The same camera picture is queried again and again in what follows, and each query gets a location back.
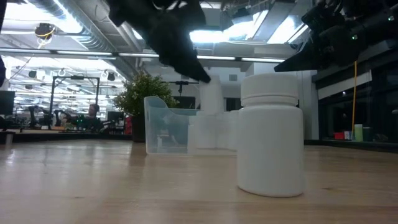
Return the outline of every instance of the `potted plant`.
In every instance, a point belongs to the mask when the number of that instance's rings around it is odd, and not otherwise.
[[[133,82],[124,82],[125,91],[114,99],[117,108],[132,116],[132,140],[134,142],[145,142],[145,116],[144,98],[147,96],[157,96],[168,107],[173,108],[177,101],[172,97],[169,84],[163,82],[162,77],[141,72],[136,75]]]

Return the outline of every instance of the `computer monitor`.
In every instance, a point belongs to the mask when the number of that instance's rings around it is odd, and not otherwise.
[[[14,91],[0,91],[0,114],[12,115],[14,114]]]
[[[109,111],[108,112],[108,121],[120,121],[123,120],[124,113],[118,111]]]

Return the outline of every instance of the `desk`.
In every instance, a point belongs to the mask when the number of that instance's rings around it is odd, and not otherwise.
[[[236,187],[234,156],[146,156],[130,141],[0,150],[0,223],[398,223],[398,155],[307,146],[306,192]]]

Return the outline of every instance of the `ceiling duct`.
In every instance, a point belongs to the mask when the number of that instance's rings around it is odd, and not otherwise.
[[[83,30],[76,34],[73,38],[85,46],[90,51],[95,52],[115,52],[116,48],[111,45],[109,40],[101,33],[101,31],[94,25],[93,21],[71,0],[29,0],[30,3],[37,8],[52,14],[57,19],[62,21],[71,19],[65,13],[68,11],[73,19],[78,21]],[[116,58],[116,60],[109,60],[116,68],[120,69],[123,77],[127,80],[132,80],[132,77],[138,74],[138,71],[123,58]]]

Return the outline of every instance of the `person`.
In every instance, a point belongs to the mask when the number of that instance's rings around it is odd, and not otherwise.
[[[100,106],[97,104],[91,104],[88,108],[88,116],[84,118],[82,128],[86,130],[99,131],[103,128],[103,124],[99,118],[97,118],[97,112],[100,111]]]
[[[96,118],[97,113],[100,111],[100,106],[97,104],[93,103],[90,104],[90,107],[88,108],[88,117],[89,118]]]

